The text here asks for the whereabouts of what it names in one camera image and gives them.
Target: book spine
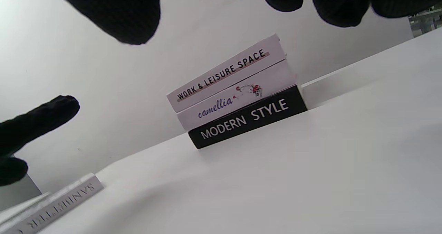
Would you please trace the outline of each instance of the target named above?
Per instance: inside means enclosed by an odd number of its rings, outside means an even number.
[[[1,233],[34,234],[98,193],[101,189],[103,189],[103,186],[94,175],[70,188],[70,190],[61,190],[62,193],[58,192],[53,197],[49,196],[47,200],[40,202],[35,208],[15,218],[13,224],[10,224]]]
[[[167,94],[180,112],[286,58],[277,35],[261,40],[179,89]]]
[[[298,86],[252,103],[189,132],[197,149],[307,111]]]
[[[236,111],[296,84],[296,76],[283,60],[178,113],[186,131]]]

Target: gloved hand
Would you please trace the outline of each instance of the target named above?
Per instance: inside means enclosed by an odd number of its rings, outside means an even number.
[[[72,96],[58,96],[26,114],[0,123],[0,186],[22,179],[28,170],[24,160],[11,157],[25,144],[55,130],[79,111]]]
[[[103,31],[127,44],[146,43],[160,21],[160,0],[67,0]],[[303,0],[265,0],[283,12],[299,9]],[[357,26],[369,8],[399,18],[428,9],[442,0],[313,0],[319,16],[339,27]]]

